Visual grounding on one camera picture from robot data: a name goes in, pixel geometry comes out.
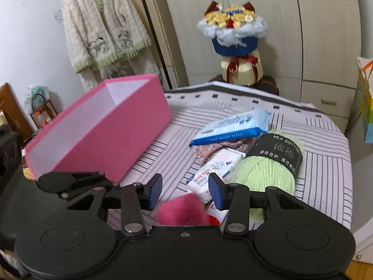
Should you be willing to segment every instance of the pink plush ball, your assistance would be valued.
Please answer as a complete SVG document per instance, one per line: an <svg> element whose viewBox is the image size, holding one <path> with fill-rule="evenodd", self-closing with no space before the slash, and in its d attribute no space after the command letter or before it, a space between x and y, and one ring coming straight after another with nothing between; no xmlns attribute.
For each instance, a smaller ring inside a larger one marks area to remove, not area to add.
<svg viewBox="0 0 373 280"><path fill-rule="evenodd" d="M159 207L157 221L166 226L209 225L205 205L190 193L169 200Z"/></svg>

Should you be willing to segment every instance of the pink box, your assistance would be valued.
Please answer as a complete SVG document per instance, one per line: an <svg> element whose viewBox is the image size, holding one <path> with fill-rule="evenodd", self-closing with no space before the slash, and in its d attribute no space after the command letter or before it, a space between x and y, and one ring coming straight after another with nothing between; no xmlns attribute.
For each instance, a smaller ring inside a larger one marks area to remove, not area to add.
<svg viewBox="0 0 373 280"><path fill-rule="evenodd" d="M171 121L154 74L105 80L59 114L26 146L36 178L47 172L104 172L120 182Z"/></svg>

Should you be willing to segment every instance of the pink floral cloth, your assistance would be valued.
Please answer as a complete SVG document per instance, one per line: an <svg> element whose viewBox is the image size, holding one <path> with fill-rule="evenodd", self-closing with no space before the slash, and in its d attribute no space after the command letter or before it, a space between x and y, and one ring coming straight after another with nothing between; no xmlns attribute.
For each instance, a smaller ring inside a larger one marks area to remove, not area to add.
<svg viewBox="0 0 373 280"><path fill-rule="evenodd" d="M250 149L254 143L255 138L245 138L234 141L227 141L221 143L212 143L207 145L198 145L194 152L197 155L197 160L200 166L203 166L208 160L210 160L213 155L222 148L232 148L241 152L246 152Z"/></svg>

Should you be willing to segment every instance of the cabinet handle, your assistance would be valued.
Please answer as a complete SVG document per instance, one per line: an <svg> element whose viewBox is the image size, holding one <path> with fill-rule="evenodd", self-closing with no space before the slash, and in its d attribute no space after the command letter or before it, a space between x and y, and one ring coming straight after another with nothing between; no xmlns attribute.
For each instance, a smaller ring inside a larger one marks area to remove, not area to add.
<svg viewBox="0 0 373 280"><path fill-rule="evenodd" d="M328 101L328 100L323 100L323 99L321 99L321 103L325 105L331 105L331 106L337 105L337 101Z"/></svg>

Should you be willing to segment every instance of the fluffy cream cardigan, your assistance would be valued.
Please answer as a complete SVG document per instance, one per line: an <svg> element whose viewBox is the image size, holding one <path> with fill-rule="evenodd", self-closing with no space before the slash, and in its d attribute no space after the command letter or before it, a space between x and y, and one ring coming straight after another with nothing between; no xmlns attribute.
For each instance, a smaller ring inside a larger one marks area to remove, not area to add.
<svg viewBox="0 0 373 280"><path fill-rule="evenodd" d="M77 73L134 58L151 44L131 0L63 0L61 10Z"/></svg>

